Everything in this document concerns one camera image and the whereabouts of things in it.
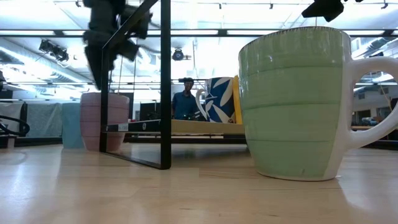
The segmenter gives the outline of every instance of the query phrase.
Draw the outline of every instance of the blue shirt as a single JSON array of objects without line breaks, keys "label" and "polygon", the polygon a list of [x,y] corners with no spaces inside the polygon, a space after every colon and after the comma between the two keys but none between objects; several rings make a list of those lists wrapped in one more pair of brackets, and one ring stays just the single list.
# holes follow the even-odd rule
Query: blue shirt
[{"label": "blue shirt", "polygon": [[174,94],[172,107],[174,110],[174,119],[184,119],[185,116],[198,111],[195,97],[191,93],[185,96],[183,91]]}]

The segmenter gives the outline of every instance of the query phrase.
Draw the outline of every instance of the mug handle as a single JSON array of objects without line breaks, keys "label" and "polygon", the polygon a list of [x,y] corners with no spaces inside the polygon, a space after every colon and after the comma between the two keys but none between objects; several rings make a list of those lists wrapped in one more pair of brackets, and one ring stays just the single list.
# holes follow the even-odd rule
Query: mug handle
[{"label": "mug handle", "polygon": [[[389,57],[372,57],[353,60],[348,63],[348,73],[351,74],[350,91],[361,77],[371,71],[383,71],[391,74],[394,80],[398,80],[398,60]],[[366,131],[352,131],[348,134],[347,149],[356,149],[383,138],[398,125],[398,106],[391,114],[375,127]]]},{"label": "mug handle", "polygon": [[199,109],[199,111],[202,113],[202,115],[207,119],[207,114],[206,114],[206,111],[203,109],[203,107],[201,106],[201,104],[200,104],[200,95],[201,95],[201,93],[203,93],[205,90],[204,89],[199,89],[198,91],[197,91],[197,95],[196,95],[196,97],[195,97],[195,100],[196,100],[196,102],[197,102],[197,106],[198,106],[198,109]]}]

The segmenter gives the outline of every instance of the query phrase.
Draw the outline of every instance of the light green mug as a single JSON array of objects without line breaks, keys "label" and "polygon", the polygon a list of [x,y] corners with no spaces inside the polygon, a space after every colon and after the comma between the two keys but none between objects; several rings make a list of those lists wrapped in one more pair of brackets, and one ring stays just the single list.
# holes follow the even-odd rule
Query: light green mug
[{"label": "light green mug", "polygon": [[301,27],[260,37],[239,53],[246,140],[260,174],[289,180],[336,176],[347,149],[377,141],[398,124],[397,107],[376,127],[351,130],[353,88],[367,72],[398,78],[398,60],[351,58],[348,34]]}]

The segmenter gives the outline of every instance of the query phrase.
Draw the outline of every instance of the pink vase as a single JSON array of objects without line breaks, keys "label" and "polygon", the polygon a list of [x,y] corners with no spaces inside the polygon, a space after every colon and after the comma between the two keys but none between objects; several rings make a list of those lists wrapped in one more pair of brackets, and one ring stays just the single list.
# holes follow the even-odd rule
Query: pink vase
[{"label": "pink vase", "polygon": [[[108,94],[108,124],[126,123],[129,118],[129,98]],[[88,151],[100,149],[101,93],[84,93],[80,100],[80,130]],[[108,133],[107,151],[117,151],[124,133]]]}]

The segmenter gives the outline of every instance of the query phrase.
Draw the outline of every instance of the blue patterned mug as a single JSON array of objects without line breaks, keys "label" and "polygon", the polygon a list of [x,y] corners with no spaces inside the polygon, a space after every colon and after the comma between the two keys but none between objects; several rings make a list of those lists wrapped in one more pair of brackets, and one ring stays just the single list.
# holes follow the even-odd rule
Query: blue patterned mug
[{"label": "blue patterned mug", "polygon": [[[199,89],[196,95],[198,108],[209,122],[235,123],[233,78],[211,78],[205,82],[206,90]],[[200,104],[200,95],[205,91],[205,110]]]}]

